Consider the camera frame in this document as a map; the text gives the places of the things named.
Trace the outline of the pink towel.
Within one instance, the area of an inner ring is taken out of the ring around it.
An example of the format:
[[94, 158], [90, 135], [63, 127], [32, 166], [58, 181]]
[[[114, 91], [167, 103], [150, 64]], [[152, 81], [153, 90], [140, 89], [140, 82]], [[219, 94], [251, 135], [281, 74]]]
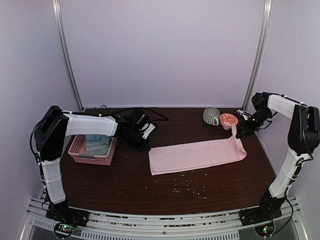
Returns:
[[148, 153], [153, 176], [193, 171], [242, 161], [247, 152], [233, 124], [224, 139], [155, 147]]

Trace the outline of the green panda towel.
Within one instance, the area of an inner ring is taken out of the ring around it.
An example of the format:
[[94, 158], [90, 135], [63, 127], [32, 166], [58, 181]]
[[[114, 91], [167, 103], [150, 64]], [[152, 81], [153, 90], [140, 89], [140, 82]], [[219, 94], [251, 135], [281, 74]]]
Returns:
[[112, 137], [106, 135], [86, 135], [85, 151], [88, 155], [107, 155]]

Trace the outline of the pink plastic basket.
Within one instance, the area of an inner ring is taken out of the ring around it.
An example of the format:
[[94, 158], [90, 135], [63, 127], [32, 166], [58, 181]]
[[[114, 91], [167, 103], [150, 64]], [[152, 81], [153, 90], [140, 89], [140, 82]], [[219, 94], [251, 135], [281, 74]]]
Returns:
[[87, 154], [86, 136], [76, 135], [69, 147], [68, 154], [76, 163], [110, 166], [117, 146], [117, 138], [112, 137], [105, 155]]

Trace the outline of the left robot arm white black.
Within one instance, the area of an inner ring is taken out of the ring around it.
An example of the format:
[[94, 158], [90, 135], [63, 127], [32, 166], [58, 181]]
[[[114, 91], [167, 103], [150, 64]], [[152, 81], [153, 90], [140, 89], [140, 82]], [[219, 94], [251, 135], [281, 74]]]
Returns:
[[149, 135], [157, 129], [150, 117], [135, 108], [129, 115], [86, 114], [64, 111], [51, 106], [44, 117], [34, 126], [29, 138], [30, 150], [40, 166], [41, 180], [46, 187], [49, 202], [54, 205], [52, 213], [61, 222], [72, 218], [66, 207], [66, 194], [62, 183], [60, 161], [64, 141], [68, 136], [102, 135], [116, 137], [132, 146], [139, 153], [150, 151]]

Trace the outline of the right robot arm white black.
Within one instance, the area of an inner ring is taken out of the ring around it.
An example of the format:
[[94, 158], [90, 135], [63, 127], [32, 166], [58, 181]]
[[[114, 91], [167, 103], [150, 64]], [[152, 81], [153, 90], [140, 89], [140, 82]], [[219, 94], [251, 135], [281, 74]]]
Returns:
[[236, 134], [238, 139], [266, 129], [264, 123], [271, 123], [276, 114], [290, 120], [286, 158], [256, 210], [258, 219], [266, 221], [281, 207], [304, 164], [314, 159], [313, 152], [320, 144], [320, 111], [315, 106], [278, 93], [257, 92], [251, 102], [255, 109], [253, 114], [237, 110], [240, 115]]

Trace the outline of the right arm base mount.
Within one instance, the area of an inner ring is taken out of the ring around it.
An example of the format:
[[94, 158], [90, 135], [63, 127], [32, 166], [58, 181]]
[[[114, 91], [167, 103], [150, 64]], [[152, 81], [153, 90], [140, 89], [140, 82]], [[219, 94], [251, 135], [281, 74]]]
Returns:
[[271, 237], [276, 232], [275, 219], [282, 216], [282, 212], [277, 210], [271, 216], [259, 217], [258, 207], [242, 208], [239, 213], [239, 218], [242, 226], [253, 225], [255, 233], [260, 237]]

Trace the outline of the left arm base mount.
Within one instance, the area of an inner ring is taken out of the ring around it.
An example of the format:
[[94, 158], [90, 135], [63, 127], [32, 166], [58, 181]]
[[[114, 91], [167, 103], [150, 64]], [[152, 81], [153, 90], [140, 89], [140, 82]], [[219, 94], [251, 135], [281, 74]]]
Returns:
[[86, 227], [89, 220], [89, 212], [70, 208], [67, 215], [62, 215], [56, 210], [49, 208], [45, 217], [56, 221], [53, 227], [53, 233], [59, 239], [71, 237], [78, 227]]

